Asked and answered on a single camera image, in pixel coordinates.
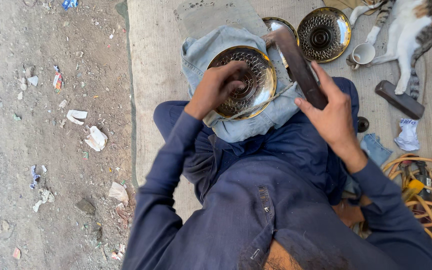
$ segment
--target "dusty ground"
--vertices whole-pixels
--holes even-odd
[[[31,6],[33,0],[27,1]],[[43,3],[49,2],[47,10]],[[80,0],[79,9],[68,11],[61,2],[36,0],[30,8],[22,0],[0,0],[0,269],[119,269],[121,261],[111,259],[110,251],[129,236],[111,213],[119,201],[108,197],[113,181],[126,181],[129,196],[134,193],[126,34],[114,9],[121,1]],[[52,85],[53,65],[62,71],[60,94]],[[28,86],[18,100],[18,78],[28,66],[35,67],[39,84]],[[58,110],[64,99],[68,105]],[[70,109],[88,112],[84,125],[59,127]],[[108,136],[101,152],[83,141],[86,125]],[[89,152],[88,160],[82,151]],[[29,188],[32,165],[42,175],[36,189]],[[43,187],[55,202],[34,212]],[[95,215],[75,208],[82,198],[94,205]],[[127,211],[134,205],[131,200]],[[97,223],[100,239],[93,234]],[[96,248],[99,242],[107,261]],[[15,247],[21,249],[20,260],[12,257]]]

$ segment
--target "hand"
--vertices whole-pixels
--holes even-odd
[[[333,78],[316,62],[312,62],[311,66],[319,78],[321,91],[328,98],[328,105],[320,110],[302,98],[296,98],[294,103],[306,114],[335,154],[343,160],[349,172],[359,172],[366,166],[368,159],[354,132],[350,96],[341,92]]]
[[[247,68],[244,61],[231,61],[224,66],[206,70],[184,111],[202,120],[211,110],[226,101],[234,89],[244,87],[244,83],[239,79]]]

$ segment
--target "person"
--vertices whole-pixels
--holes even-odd
[[[158,105],[165,145],[136,193],[123,269],[432,269],[430,237],[359,146],[354,84],[311,65],[327,106],[297,98],[284,126],[243,142],[225,143],[202,119],[244,87],[245,62],[208,69],[191,101]],[[184,224],[172,207],[181,174],[202,204]],[[366,198],[366,239],[332,208],[348,174]]]

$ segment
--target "torn denim piece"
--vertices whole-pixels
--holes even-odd
[[[379,136],[376,136],[375,133],[366,134],[361,140],[360,146],[369,158],[372,159],[378,167],[381,167],[381,165],[388,160],[393,151],[384,147],[379,140]]]
[[[381,167],[381,165],[388,160],[393,151],[384,147],[379,140],[379,136],[376,136],[375,133],[366,134],[359,145],[361,146],[361,149],[366,152],[366,155],[368,155],[368,157],[375,162],[378,167]],[[348,175],[346,179],[344,190],[354,193],[358,197],[361,195],[360,185],[353,180],[351,175]]]
[[[188,80],[190,98],[193,97],[195,89],[201,82],[203,73],[211,60],[219,52],[238,45],[259,49],[273,63],[281,61],[276,50],[271,48],[267,50],[264,40],[244,28],[223,25],[198,40],[188,37],[181,47],[181,68]],[[276,70],[275,94],[290,85],[291,82],[285,76]],[[299,107],[294,104],[294,99],[303,97],[301,91],[297,88],[297,84],[294,83],[284,93],[271,101],[260,114],[254,117],[245,120],[223,120],[223,116],[212,110],[203,119],[203,122],[213,129],[216,136],[224,141],[228,143],[241,142],[258,134],[264,135],[271,127],[280,128],[291,116],[299,111]]]

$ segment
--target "small metal object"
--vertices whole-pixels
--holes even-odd
[[[351,25],[341,10],[319,8],[299,23],[297,35],[306,59],[326,63],[338,58],[348,47]]]
[[[251,46],[233,46],[218,53],[209,63],[208,69],[228,64],[230,61],[245,61],[248,70],[241,76],[244,88],[234,90],[229,98],[214,109],[225,118],[230,118],[255,105],[272,98],[276,91],[276,71],[266,54]],[[255,107],[236,117],[243,120],[261,113],[269,102]]]
[[[298,38],[298,33],[296,32],[296,29],[293,27],[293,25],[291,25],[289,21],[286,21],[278,17],[265,17],[262,19],[262,21],[267,26],[269,32],[278,30],[279,28],[287,28],[291,32],[291,34],[293,34],[294,40],[296,40],[296,43],[299,46],[300,40]],[[279,52],[279,55],[281,56],[281,60],[283,61],[284,67],[288,68],[288,63],[286,62],[286,59],[281,53],[281,50],[279,49],[279,47],[276,48],[277,51]]]
[[[363,116],[357,117],[357,132],[363,133],[369,128],[369,121]]]
[[[378,85],[376,85],[376,89],[374,91],[376,94],[387,100],[389,104],[402,111],[411,119],[418,120],[422,118],[424,114],[424,106],[418,101],[415,101],[406,93],[403,93],[402,95],[396,95],[395,89],[396,86],[394,84],[383,80],[378,83]]]

